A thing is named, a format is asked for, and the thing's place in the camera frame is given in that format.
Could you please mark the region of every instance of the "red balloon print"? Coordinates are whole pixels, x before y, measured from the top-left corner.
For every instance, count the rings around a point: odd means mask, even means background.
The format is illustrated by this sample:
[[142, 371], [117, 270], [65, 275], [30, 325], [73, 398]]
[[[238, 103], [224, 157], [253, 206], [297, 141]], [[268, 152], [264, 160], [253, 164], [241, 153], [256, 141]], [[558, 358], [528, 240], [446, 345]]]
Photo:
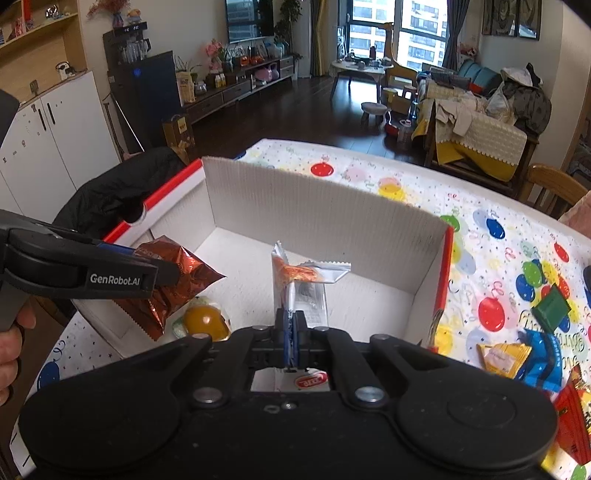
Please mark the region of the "red balloon print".
[[566, 252], [566, 250], [564, 248], [562, 248], [562, 245], [560, 244], [554, 244], [554, 250], [556, 250], [556, 254], [558, 255], [558, 257], [563, 261], [563, 262], [568, 262], [569, 261], [569, 255]]
[[312, 165], [310, 171], [312, 172], [312, 175], [316, 175], [317, 177], [328, 177], [329, 175], [332, 175], [335, 170], [330, 163], [320, 162]]
[[478, 305], [478, 318], [490, 332], [498, 332], [505, 325], [505, 310], [497, 299], [485, 298]]
[[558, 276], [558, 289], [565, 299], [570, 297], [569, 284], [567, 284], [566, 280], [562, 278], [562, 275]]

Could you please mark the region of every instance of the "black jacket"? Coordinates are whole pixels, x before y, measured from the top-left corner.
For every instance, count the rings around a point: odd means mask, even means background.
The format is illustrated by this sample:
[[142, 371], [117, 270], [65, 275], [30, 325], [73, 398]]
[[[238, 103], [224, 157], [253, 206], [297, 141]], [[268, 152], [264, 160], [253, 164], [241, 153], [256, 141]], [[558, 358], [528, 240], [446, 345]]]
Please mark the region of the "black jacket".
[[120, 221], [137, 220], [144, 200], [184, 167], [168, 147], [131, 157], [80, 187], [53, 224], [102, 239]]

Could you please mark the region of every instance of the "picture frame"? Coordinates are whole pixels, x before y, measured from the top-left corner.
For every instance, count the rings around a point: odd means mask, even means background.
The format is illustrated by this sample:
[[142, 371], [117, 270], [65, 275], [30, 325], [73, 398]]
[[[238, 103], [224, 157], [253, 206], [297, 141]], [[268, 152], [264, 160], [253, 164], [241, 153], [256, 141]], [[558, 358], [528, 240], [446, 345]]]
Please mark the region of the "picture frame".
[[540, 40], [542, 0], [519, 0], [517, 33], [520, 38]]
[[484, 0], [484, 10], [482, 13], [482, 34], [492, 34], [492, 4], [493, 0]]
[[493, 0], [492, 35], [497, 37], [517, 36], [518, 0]]

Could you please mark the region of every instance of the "orange egg candy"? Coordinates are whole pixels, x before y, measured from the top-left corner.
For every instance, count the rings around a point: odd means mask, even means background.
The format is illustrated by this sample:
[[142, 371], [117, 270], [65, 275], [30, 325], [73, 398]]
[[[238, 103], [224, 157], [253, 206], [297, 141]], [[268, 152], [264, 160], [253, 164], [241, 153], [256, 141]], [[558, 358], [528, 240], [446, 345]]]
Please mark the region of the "orange egg candy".
[[189, 335], [208, 333], [214, 342], [230, 337], [230, 329], [222, 317], [222, 312], [211, 305], [196, 305], [189, 308], [183, 315], [183, 323]]

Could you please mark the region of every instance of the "round coffee table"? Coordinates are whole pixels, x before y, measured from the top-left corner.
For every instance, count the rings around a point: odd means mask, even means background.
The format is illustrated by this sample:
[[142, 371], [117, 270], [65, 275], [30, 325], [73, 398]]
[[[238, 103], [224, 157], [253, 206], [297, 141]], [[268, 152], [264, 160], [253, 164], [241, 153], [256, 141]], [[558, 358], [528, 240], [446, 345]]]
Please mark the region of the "round coffee table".
[[375, 82], [375, 88], [377, 93], [377, 101], [380, 103], [381, 98], [381, 80], [386, 75], [386, 69], [391, 67], [365, 67], [363, 70], [359, 70], [359, 67], [354, 61], [338, 61], [335, 60], [332, 64], [332, 67], [336, 70], [335, 80], [333, 82], [332, 90], [330, 91], [330, 100], [335, 95], [336, 85], [339, 83], [339, 78], [341, 77], [348, 77], [349, 78], [349, 87], [351, 87], [351, 80], [353, 78], [359, 79], [370, 79]]

